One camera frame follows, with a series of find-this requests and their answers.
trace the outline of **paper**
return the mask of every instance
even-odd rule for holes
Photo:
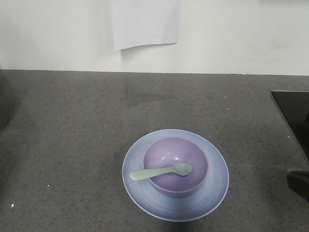
[[[181,0],[110,0],[114,49],[178,41]]]

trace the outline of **green spoon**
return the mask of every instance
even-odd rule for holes
[[[149,168],[130,172],[132,180],[144,180],[165,173],[176,173],[178,175],[188,175],[192,172],[192,166],[188,163],[175,163],[167,168]]]

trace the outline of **countertop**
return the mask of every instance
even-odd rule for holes
[[[305,76],[0,71],[0,231],[309,231],[309,203],[289,189],[309,163],[272,90]],[[160,129],[213,143],[230,185],[210,215],[156,219],[128,196],[126,152]]]

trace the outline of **bowl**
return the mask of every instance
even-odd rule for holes
[[[190,164],[192,172],[187,176],[176,173],[158,175],[149,181],[166,196],[188,196],[198,189],[208,172],[207,156],[199,146],[184,138],[168,137],[151,144],[143,157],[145,169],[171,167],[175,163]]]

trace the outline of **blue plate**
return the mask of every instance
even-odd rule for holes
[[[172,198],[158,192],[148,179],[134,181],[129,177],[133,170],[143,169],[142,161],[147,148],[158,139],[180,137],[199,146],[207,155],[209,172],[206,180],[193,194]],[[201,136],[184,130],[158,130],[135,142],[128,150],[122,178],[128,195],[146,213],[166,221],[184,222],[210,214],[223,201],[228,189],[228,169],[220,152]]]

